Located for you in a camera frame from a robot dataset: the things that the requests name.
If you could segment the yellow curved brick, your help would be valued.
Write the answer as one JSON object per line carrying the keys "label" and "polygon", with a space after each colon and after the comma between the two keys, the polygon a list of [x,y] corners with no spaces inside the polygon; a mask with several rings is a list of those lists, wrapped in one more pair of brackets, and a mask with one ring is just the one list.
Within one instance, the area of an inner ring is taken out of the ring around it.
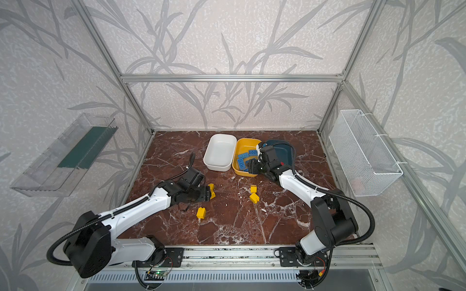
{"label": "yellow curved brick", "polygon": [[215,185],[214,184],[208,184],[209,186],[209,189],[210,189],[210,200],[214,199],[216,197],[216,193],[215,193]]}

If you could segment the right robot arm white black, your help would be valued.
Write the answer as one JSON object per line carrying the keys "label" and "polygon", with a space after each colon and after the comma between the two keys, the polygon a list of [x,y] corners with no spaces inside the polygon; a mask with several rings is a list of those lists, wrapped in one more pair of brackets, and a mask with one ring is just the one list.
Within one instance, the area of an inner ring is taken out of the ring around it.
{"label": "right robot arm white black", "polygon": [[[376,222],[370,209],[361,202],[350,198],[338,189],[328,190],[300,175],[295,167],[296,151],[291,147],[290,164],[281,162],[276,154],[278,145],[291,146],[286,141],[259,143],[256,146],[258,158],[250,162],[248,169],[262,174],[279,184],[311,208],[314,229],[296,243],[296,258],[302,264],[318,253],[332,251],[335,247],[357,244],[367,240],[375,231]],[[351,205],[363,210],[369,219],[368,230],[360,237],[351,239],[359,230]]]}

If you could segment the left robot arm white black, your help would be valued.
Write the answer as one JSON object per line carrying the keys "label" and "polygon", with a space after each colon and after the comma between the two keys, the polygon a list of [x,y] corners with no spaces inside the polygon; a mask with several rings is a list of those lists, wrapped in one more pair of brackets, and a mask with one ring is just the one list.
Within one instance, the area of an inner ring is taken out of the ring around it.
{"label": "left robot arm white black", "polygon": [[178,204],[207,202],[211,190],[205,176],[193,167],[195,154],[182,173],[158,183],[148,194],[113,210],[82,214],[74,228],[54,242],[46,253],[48,262],[72,266],[81,278],[125,262],[158,265],[166,257],[163,243],[154,236],[121,239],[120,235],[150,216]]}

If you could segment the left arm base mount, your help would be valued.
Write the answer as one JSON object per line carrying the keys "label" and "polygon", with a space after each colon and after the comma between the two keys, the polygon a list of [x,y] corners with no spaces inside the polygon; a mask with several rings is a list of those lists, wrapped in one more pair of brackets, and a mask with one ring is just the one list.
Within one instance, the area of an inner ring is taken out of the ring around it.
{"label": "left arm base mount", "polygon": [[134,261],[132,267],[167,267],[178,268],[182,265],[184,248],[169,247],[156,249],[155,253],[147,261]]}

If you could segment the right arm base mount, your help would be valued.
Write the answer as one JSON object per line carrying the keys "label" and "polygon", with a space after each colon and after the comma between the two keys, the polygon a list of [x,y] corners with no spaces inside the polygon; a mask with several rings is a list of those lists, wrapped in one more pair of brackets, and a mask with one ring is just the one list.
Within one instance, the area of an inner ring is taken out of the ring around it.
{"label": "right arm base mount", "polygon": [[301,247],[279,247],[274,251],[275,257],[280,260],[281,267],[322,267],[326,268],[328,255],[318,251],[308,255]]}

